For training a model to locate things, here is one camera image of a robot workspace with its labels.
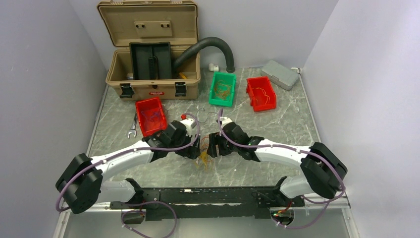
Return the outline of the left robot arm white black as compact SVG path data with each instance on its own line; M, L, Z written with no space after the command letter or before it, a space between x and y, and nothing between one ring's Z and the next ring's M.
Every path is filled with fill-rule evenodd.
M192 119L174 120L165 130L118 151L93 157L85 153L75 156L55 184L59 192L56 210L66 210L60 205L62 201L74 214L103 202L117 201L129 208L138 207L143 199L141 187L133 179L114 182L110 178L132 167L165 158L171 152L187 152L199 140L198 133L192 136L194 128L200 126Z

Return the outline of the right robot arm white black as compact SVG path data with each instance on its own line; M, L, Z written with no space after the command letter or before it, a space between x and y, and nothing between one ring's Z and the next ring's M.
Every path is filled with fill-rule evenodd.
M278 189L273 192L273 200L279 206L310 193L332 200L336 193L345 189L343 179L348 169L323 143L293 146L260 136L248 136L238 124L226 117L221 117L219 129L218 133L212 134L209 144L210 149L218 149L218 156L235 152L248 161L279 163L299 171L299 175L279 181Z

